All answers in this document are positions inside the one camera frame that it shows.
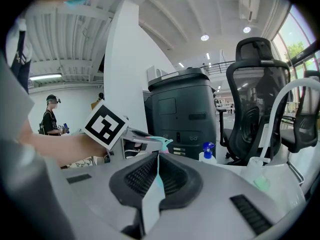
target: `ceiling vent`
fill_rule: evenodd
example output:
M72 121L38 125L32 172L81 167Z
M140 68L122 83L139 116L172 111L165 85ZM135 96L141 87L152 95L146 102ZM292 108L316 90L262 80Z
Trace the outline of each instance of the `ceiling vent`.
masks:
M257 19L260 0L239 0L240 19L251 22Z

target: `backpack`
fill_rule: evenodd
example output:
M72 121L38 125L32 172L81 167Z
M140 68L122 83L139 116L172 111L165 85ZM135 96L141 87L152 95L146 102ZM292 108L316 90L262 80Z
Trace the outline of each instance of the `backpack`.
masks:
M46 113L49 113L50 117L52 119L51 113L49 111L45 111L43 114L43 117L42 117L42 121L41 121L41 123L39 123L39 130L38 130L38 133L42 134L42 135L46 135L45 134L45 127L44 127L44 117L45 117Z

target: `white tube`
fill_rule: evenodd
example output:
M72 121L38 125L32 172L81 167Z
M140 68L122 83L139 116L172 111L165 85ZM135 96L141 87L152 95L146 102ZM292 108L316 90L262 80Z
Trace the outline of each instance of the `white tube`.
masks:
M281 100L289 91L291 91L291 89L299 87L299 86L310 87L310 88L315 89L316 91L320 92L320 82L318 82L314 79L311 79L311 78L303 78L303 79L294 80L294 81L288 83L285 87L283 87L281 89L281 91L279 92L279 94L275 98L274 104L272 106L270 119L269 119L269 129L268 129L268 133L266 135L264 146L263 146L263 149L262 149L262 152L260 155L261 158L264 158L267 153L267 149L268 149L268 146L270 143L272 131L274 128L276 112L277 112L277 109L278 109L278 106L279 106Z

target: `tree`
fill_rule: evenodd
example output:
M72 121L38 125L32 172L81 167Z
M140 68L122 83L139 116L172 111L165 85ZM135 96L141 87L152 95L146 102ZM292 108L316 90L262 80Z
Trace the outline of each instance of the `tree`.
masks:
M290 58L293 58L297 54L301 53L304 50L304 44L302 42L294 43L292 45L287 46L287 50L289 51L289 54L287 52L284 53L285 59L287 61L290 60Z

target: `chair headrest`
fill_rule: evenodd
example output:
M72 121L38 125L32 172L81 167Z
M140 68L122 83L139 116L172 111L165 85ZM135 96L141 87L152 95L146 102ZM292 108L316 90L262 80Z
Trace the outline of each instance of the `chair headrest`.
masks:
M235 60L272 60L271 43L262 37L249 37L240 41L235 49Z

